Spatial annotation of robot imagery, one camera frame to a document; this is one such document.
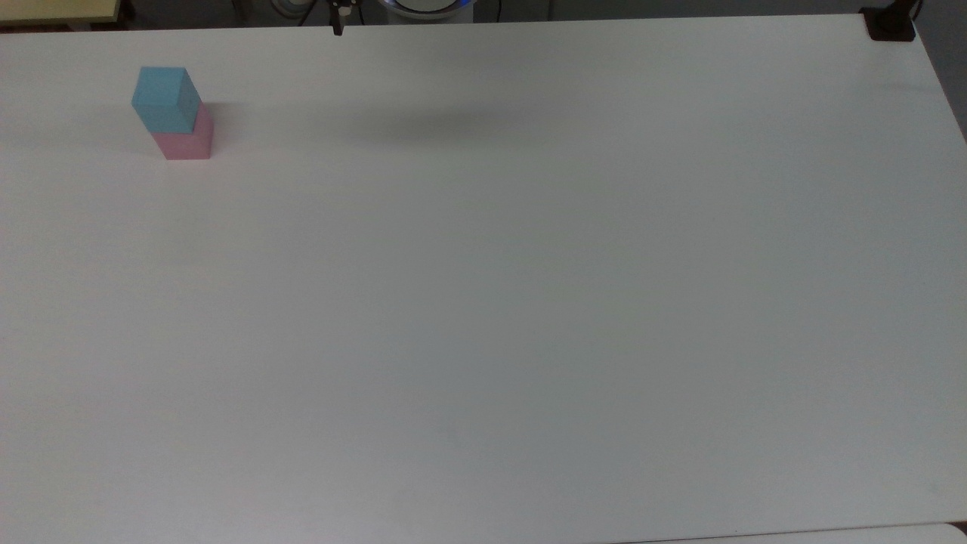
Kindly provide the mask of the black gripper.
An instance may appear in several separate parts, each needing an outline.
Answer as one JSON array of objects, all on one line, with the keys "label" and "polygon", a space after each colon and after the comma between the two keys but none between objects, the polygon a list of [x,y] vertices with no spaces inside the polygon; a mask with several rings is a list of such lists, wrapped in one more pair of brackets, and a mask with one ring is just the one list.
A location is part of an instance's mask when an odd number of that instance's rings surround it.
[{"label": "black gripper", "polygon": [[331,0],[327,2],[331,9],[331,28],[335,36],[342,36],[348,24],[349,9],[357,6],[356,0]]}]

